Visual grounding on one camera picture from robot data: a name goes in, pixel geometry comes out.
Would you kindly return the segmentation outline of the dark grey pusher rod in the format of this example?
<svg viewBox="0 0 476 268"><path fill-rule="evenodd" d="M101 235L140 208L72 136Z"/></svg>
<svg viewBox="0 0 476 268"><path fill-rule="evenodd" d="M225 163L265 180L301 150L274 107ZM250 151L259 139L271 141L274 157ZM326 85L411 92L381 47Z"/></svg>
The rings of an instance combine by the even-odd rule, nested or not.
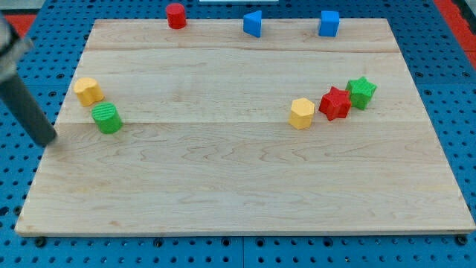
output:
<svg viewBox="0 0 476 268"><path fill-rule="evenodd" d="M45 147L57 137L53 125L19 75L1 82L1 100L36 144Z"/></svg>

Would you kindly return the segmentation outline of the silver rod mount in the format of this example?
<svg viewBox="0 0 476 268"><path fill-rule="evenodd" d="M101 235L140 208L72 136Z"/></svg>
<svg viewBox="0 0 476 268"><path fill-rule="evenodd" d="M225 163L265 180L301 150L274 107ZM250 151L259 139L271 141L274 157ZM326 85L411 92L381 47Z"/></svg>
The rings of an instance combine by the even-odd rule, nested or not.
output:
<svg viewBox="0 0 476 268"><path fill-rule="evenodd" d="M33 49L33 40L21 37L1 13L1 83L23 83L18 74L17 63Z"/></svg>

